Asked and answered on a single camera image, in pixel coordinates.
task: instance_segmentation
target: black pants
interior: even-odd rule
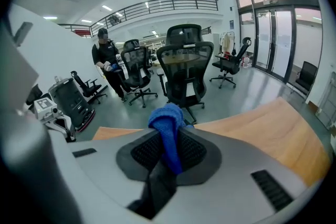
[[[111,85],[111,87],[115,90],[115,92],[117,93],[117,95],[120,97],[120,98],[123,98],[124,97],[124,92],[122,91],[121,89],[121,86],[123,86],[121,80],[120,80],[120,77],[117,73],[114,73],[114,72],[104,72],[104,75],[107,79],[107,81],[109,82],[109,84]],[[120,72],[120,75],[122,77],[123,80],[125,80],[125,74],[124,72]],[[124,90],[126,92],[130,92],[130,88],[128,87],[124,87]]]

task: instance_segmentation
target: vent slot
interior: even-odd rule
[[[292,197],[266,170],[254,172],[251,176],[276,212],[285,208],[293,201]]]

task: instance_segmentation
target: floor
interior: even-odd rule
[[[207,92],[202,98],[202,101],[205,102],[205,109],[202,109],[200,105],[191,108],[198,123],[244,113],[277,97],[283,97],[310,124],[328,155],[331,156],[328,130],[311,113],[298,93],[293,92],[291,94],[291,89],[288,86],[255,68],[241,68],[240,72],[234,75],[234,82],[237,83],[236,89],[229,82],[224,82],[222,88],[219,89],[220,80],[209,82],[210,78],[217,77],[219,74],[218,68],[211,65],[208,66],[204,78]],[[141,99],[136,100],[132,106],[129,106],[128,102],[122,103],[112,89],[105,90],[104,93],[108,97],[103,97],[101,104],[94,102],[93,107],[96,109],[96,116],[84,131],[77,134],[77,141],[91,140],[100,126],[126,129],[146,128],[151,112],[164,106],[167,102],[156,73],[152,75],[149,87],[152,92],[157,92],[159,97],[155,98],[153,95],[145,96],[146,108],[142,108]],[[190,115],[185,109],[183,111],[185,118],[192,122]]]

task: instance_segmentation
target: glass door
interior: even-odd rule
[[[292,50],[292,11],[258,10],[256,68],[285,81]]]

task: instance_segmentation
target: door frame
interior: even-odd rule
[[[270,33],[271,33],[271,44],[275,44],[276,41],[276,17],[275,11],[287,11],[291,12],[291,21],[292,21],[292,36],[291,36],[291,47],[290,47],[290,55],[288,59],[287,70],[284,77],[281,77],[274,72],[272,72],[274,60],[275,60],[275,53],[276,51],[269,48],[268,53],[268,60],[267,60],[267,68],[262,68],[257,66],[257,58],[258,58],[258,49],[259,49],[259,20],[257,14],[261,10],[268,10],[270,12]],[[297,28],[296,28],[296,14],[295,14],[295,7],[294,5],[291,6],[276,6],[276,7],[267,7],[267,8],[259,8],[254,9],[254,18],[255,18],[255,47],[254,47],[254,58],[252,62],[252,66],[281,80],[283,83],[287,83],[291,74],[291,70],[293,67],[294,56],[295,56],[295,46],[296,46],[296,35],[297,35]]]

